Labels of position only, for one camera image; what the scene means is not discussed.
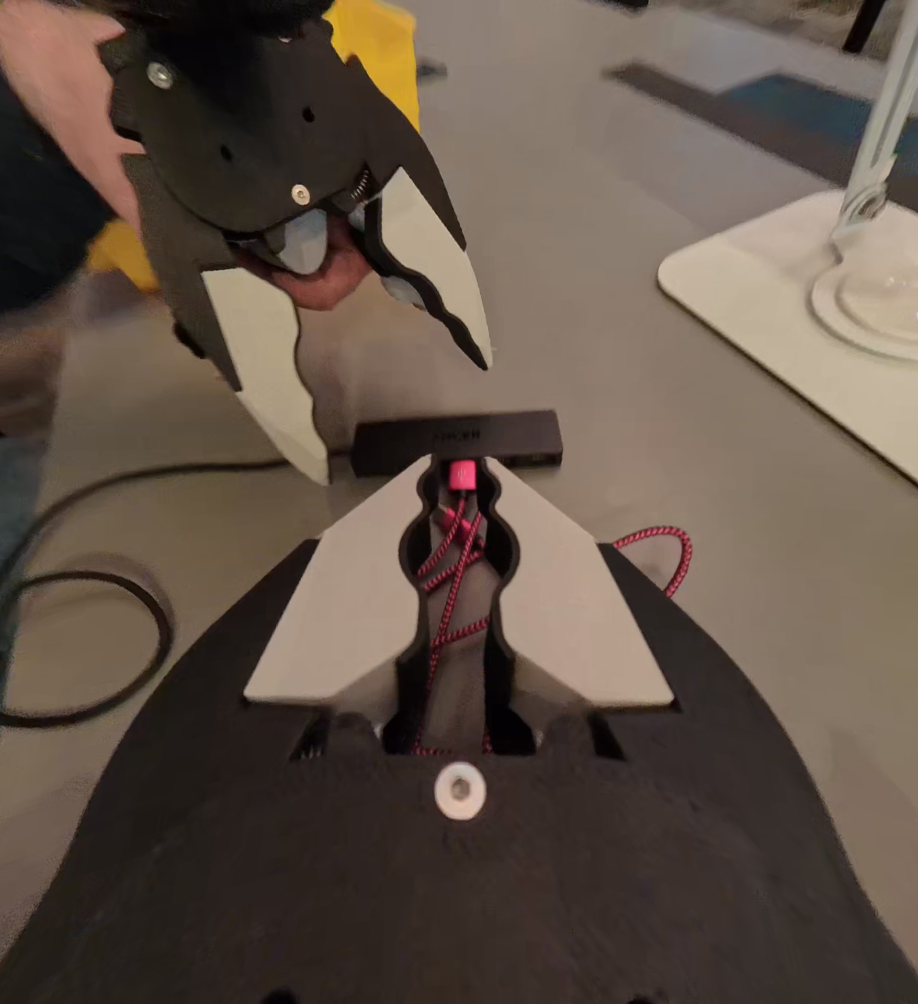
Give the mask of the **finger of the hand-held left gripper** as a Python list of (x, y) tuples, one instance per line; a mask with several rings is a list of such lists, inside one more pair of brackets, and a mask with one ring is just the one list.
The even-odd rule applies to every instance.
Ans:
[(330, 482), (314, 398), (299, 371), (299, 316), (290, 297), (241, 268), (203, 272), (207, 294), (239, 383), (240, 403), (303, 476)]
[(479, 370), (490, 370), (493, 346), (468, 252), (402, 167), (365, 203), (364, 252), (395, 292), (405, 286)]

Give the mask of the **black usb hub with cable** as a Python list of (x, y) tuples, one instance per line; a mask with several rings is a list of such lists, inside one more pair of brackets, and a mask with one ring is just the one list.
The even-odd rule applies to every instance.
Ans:
[[(447, 462), (489, 457), (514, 470), (555, 469), (562, 464), (564, 443), (554, 409), (382, 420), (356, 427), (348, 458), (355, 477), (377, 478), (402, 473), (408, 464), (427, 454)], [(174, 649), (176, 630), (172, 616), (148, 589), (135, 581), (95, 569), (19, 576), (23, 563), (59, 519), (98, 494), (125, 485), (188, 476), (265, 472), (288, 465), (284, 460), (203, 461), (130, 470), (84, 485), (45, 509), (0, 565), (0, 641), (11, 623), (20, 597), (27, 592), (56, 584), (93, 583), (118, 588), (144, 607), (156, 629), (155, 648), (149, 663), (130, 682), (96, 703), (39, 714), (0, 709), (0, 727), (51, 731), (102, 718), (148, 687), (164, 669)], [(0, 679), (7, 666), (8, 658), (0, 648)]]

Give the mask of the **white stand with wooden board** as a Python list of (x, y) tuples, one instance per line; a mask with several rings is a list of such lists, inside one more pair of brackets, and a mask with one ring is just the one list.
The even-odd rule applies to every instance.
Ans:
[(818, 194), (666, 257), (661, 290), (918, 485), (918, 213), (889, 179), (918, 90), (908, 2), (840, 198)]

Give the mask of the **person's left hand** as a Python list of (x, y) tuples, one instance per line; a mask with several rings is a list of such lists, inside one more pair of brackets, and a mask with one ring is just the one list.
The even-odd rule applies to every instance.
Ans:
[(14, 94), (140, 240), (137, 196), (123, 169), (140, 146), (110, 123), (110, 77), (97, 52), (121, 31), (78, 2), (0, 2), (0, 69)]

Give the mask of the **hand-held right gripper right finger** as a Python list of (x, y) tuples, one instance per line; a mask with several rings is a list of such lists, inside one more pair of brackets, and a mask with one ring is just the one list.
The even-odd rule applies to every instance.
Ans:
[(499, 580), (484, 647), (486, 735), (530, 755), (564, 716), (660, 713), (675, 695), (601, 544), (499, 461), (484, 461), (486, 557)]

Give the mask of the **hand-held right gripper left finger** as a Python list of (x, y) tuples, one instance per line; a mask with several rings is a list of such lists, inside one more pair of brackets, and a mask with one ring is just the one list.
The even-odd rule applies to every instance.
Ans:
[(401, 557), (426, 511), (418, 458), (320, 535), (243, 691), (255, 705), (363, 715), (380, 736), (399, 709), (398, 661), (421, 601)]

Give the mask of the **person's left forearm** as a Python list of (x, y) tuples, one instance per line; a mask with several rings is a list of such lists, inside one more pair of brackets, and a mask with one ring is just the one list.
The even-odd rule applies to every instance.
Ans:
[(0, 315), (53, 293), (112, 219), (0, 69)]

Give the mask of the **yellow plastic bin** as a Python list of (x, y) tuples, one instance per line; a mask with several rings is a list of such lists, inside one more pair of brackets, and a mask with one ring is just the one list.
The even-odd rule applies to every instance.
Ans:
[[(335, 1), (324, 18), (340, 58), (357, 57), (382, 94), (418, 130), (415, 17), (388, 2)], [(86, 270), (119, 272), (143, 294), (161, 288), (138, 234), (120, 219), (107, 223), (90, 244)]]

